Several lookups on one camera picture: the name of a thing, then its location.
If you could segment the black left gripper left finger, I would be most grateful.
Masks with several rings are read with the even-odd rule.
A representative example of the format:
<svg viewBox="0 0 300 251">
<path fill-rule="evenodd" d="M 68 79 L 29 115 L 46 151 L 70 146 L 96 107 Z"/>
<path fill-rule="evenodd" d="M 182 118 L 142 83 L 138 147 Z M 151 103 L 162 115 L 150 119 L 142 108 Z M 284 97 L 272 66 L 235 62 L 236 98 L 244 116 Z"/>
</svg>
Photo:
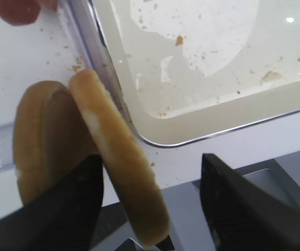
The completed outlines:
<svg viewBox="0 0 300 251">
<path fill-rule="evenodd" d="M 90 155 L 34 201 L 0 219 L 0 250 L 90 250 L 102 200 L 102 160 Z"/>
</svg>

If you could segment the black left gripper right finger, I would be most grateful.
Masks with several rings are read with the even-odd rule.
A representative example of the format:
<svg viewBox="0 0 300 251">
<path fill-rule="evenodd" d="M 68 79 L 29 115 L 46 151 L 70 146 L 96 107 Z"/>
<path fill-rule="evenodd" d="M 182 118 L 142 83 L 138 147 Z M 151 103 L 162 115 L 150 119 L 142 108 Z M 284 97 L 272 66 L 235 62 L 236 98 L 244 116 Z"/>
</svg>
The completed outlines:
<svg viewBox="0 0 300 251">
<path fill-rule="evenodd" d="M 300 250 L 300 210 L 203 154 L 201 205 L 216 250 Z"/>
</svg>

